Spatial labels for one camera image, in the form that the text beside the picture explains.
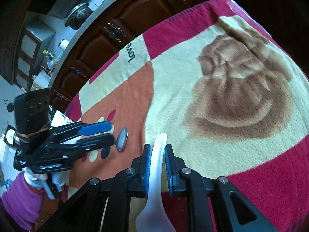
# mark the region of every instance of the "white plastic spoon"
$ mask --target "white plastic spoon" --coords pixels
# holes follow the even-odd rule
[[[149,174],[148,199],[145,208],[137,216],[137,232],[176,232],[162,204],[161,173],[167,134],[157,136],[152,149]]]

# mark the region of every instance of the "brown pattern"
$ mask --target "brown pattern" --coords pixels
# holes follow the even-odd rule
[[[147,62],[137,72],[132,74],[109,95],[95,104],[81,120],[84,123],[96,123],[101,117],[107,119],[108,114],[116,109],[111,121],[114,125],[114,135],[123,127],[129,130],[128,140],[122,152],[112,146],[109,156],[101,159],[101,149],[94,162],[87,159],[77,160],[71,171],[70,186],[80,188],[92,177],[101,180],[114,177],[118,172],[131,166],[132,160],[142,155],[145,144],[145,120],[153,98],[153,69]]]
[[[197,58],[203,77],[193,88],[184,125],[191,137],[214,140],[266,138],[291,116],[292,75],[258,32],[230,30]]]

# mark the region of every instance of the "blanket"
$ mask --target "blanket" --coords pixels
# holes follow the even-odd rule
[[[111,132],[126,127],[129,138],[122,152],[76,161],[69,196],[130,167],[164,132],[187,167],[227,176],[279,231],[296,231],[309,212],[308,92],[293,60],[225,0],[183,11],[119,51],[71,102],[73,121],[109,120]],[[164,200],[174,227],[186,231],[176,218],[184,209]],[[132,200],[130,231],[143,205]]]

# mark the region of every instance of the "red polka dot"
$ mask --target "red polka dot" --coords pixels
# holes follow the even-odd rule
[[[107,121],[112,121],[113,118],[115,117],[115,114],[116,114],[116,109],[111,111],[111,113],[107,117]]]
[[[87,159],[87,153],[81,158],[81,161],[82,161],[82,162],[85,162],[86,159]]]

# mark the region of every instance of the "blue gripper pad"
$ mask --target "blue gripper pad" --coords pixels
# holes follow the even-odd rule
[[[168,157],[167,147],[164,148],[164,158],[165,158],[165,166],[166,166],[166,174],[167,174],[167,185],[170,195],[173,195],[174,188],[173,188],[173,179],[172,179],[172,168],[170,164],[170,160]]]
[[[103,121],[90,125],[83,126],[79,129],[78,134],[84,136],[90,136],[98,133],[108,132],[112,128],[112,124],[109,121]]]
[[[149,145],[147,153],[146,174],[145,174],[145,196],[148,196],[151,155],[152,155],[152,147]]]

